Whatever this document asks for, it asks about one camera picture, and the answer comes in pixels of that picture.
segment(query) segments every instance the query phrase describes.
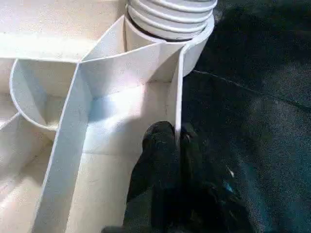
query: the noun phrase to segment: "curved plastic edge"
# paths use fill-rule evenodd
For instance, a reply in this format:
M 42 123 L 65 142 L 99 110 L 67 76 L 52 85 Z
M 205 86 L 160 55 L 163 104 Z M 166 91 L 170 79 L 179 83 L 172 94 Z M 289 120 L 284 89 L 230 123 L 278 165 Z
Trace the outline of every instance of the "curved plastic edge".
M 142 39 L 146 40 L 146 41 L 149 41 L 150 45 L 146 45 L 146 46 L 142 46 L 140 48 L 137 48 L 137 49 L 134 49 L 134 50 L 130 50 L 130 51 L 127 51 L 127 52 L 123 52 L 123 53 L 119 53 L 119 54 L 114 54 L 114 55 L 111 55 L 111 56 L 103 56 L 103 57 L 100 57 L 100 58 L 95 58 L 95 59 L 87 59 L 87 57 L 90 55 L 90 53 L 101 43 L 101 41 L 104 39 L 104 37 L 109 34 L 109 32 L 111 30 L 113 30 L 113 28 L 118 24 L 120 23 L 120 21 L 124 20 L 124 23 L 126 23 L 129 27 L 129 29 L 135 33 L 137 36 L 141 37 Z M 108 58 L 115 58 L 115 57 L 118 57 L 118 56 L 122 56 L 122 55 L 125 55 L 125 54 L 129 54 L 129 53 L 132 53 L 132 52 L 135 52 L 139 49 L 142 49 L 142 48 L 145 48 L 147 46 L 151 46 L 156 43 L 164 43 L 165 40 L 163 39 L 158 39 L 158 38 L 155 38 L 155 37 L 151 37 L 151 36 L 148 36 L 146 34 L 144 34 L 143 32 L 141 32 L 140 30 L 138 30 L 133 24 L 132 22 L 127 18 L 126 15 L 123 15 L 121 16 L 116 22 L 114 22 L 109 28 L 107 31 L 105 31 L 103 33 L 103 35 L 97 40 L 96 44 L 89 50 L 89 52 L 80 60 L 80 63 L 85 63 L 85 62 L 90 62 L 90 61 L 96 61 L 96 60 L 101 60 L 101 59 L 108 59 Z
M 177 148 L 180 148 L 180 132 L 181 132 L 181 114 L 182 114 L 182 96 L 183 96 L 183 80 L 184 77 L 189 74 L 199 58 L 202 49 L 207 42 L 209 36 L 213 32 L 214 26 L 211 28 L 206 28 L 200 35 L 196 36 L 194 39 L 189 41 L 180 51 L 179 58 L 178 58 L 178 79 L 177 79 L 177 92 L 176 92 L 176 109 L 175 109 L 175 138 Z M 203 45 L 202 48 L 199 48 L 198 51 L 193 50 L 196 55 L 194 64 L 187 67 L 185 64 L 186 56 L 188 52 L 191 52 L 191 49 L 195 49 L 196 46 Z

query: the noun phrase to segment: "white plastic divider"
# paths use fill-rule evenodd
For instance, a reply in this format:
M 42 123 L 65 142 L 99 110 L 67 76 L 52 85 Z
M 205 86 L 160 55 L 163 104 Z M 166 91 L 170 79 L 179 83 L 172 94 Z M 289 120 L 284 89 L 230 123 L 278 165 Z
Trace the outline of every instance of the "white plastic divider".
M 126 16 L 121 16 L 82 61 L 111 57 L 159 42 L 165 41 L 145 35 L 135 28 Z
M 10 72 L 14 59 L 0 58 L 0 128 L 17 113 L 9 88 Z
M 51 147 L 20 113 L 0 129 L 0 232 L 30 229 Z
M 59 233 L 66 229 L 92 100 L 87 83 L 77 73 L 78 66 L 52 148 L 33 224 L 34 233 Z
M 34 125 L 56 131 L 75 67 L 75 63 L 17 59 L 10 92 L 18 111 Z

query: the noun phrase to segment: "white plastic panel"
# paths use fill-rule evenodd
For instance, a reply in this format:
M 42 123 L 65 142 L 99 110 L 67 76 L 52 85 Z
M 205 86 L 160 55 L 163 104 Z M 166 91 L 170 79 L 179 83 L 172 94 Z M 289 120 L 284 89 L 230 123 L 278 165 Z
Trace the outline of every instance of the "white plastic panel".
M 79 74 L 74 77 L 56 133 L 44 191 L 32 232 L 59 233 L 66 229 L 71 198 L 86 134 L 91 93 Z
M 147 83 L 157 69 L 160 49 L 161 44 L 152 44 L 118 56 L 83 62 L 80 72 L 87 78 L 93 97 L 113 94 Z
M 52 144 L 48 143 L 42 152 L 33 154 L 35 158 L 2 191 L 0 232 L 24 233 L 31 229 L 51 149 Z
M 102 35 L 96 46 L 83 58 L 83 61 L 110 57 L 155 42 L 164 42 L 164 40 L 155 39 L 141 33 L 125 16 L 121 16 Z
M 14 59 L 0 58 L 0 128 L 17 113 L 9 88 L 10 71 Z
M 126 0 L 2 0 L 1 56 L 78 61 L 123 14 Z

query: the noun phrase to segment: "compartment floor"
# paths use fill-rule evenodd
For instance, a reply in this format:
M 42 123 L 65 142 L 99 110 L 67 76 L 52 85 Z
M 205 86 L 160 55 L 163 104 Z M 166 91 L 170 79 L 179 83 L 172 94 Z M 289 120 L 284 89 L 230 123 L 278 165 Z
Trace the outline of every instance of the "compartment floor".
M 16 113 L 10 94 L 0 94 L 0 127 Z
M 15 188 L 0 202 L 0 232 L 24 233 L 31 228 L 51 150 L 48 145 L 12 182 Z
M 135 156 L 83 153 L 67 233 L 101 232 L 121 226 Z
M 60 115 L 62 114 L 63 106 L 65 103 L 64 97 L 48 96 L 45 107 L 45 121 L 47 126 L 52 130 L 57 130 Z
M 147 128 L 166 120 L 168 88 L 171 83 L 148 83 L 94 99 L 84 143 L 84 152 L 141 153 Z

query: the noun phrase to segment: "plastic tray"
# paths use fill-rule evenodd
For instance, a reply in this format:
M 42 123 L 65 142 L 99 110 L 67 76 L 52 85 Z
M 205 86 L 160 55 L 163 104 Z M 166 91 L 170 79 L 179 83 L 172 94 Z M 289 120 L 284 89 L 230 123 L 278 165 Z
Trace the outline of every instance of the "plastic tray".
M 124 1 L 104 2 L 109 24 Z M 168 120 L 178 144 L 183 77 L 213 27 L 173 43 L 143 34 L 126 15 L 114 21 L 78 60 L 1 59 L 0 232 L 121 225 L 146 129 Z

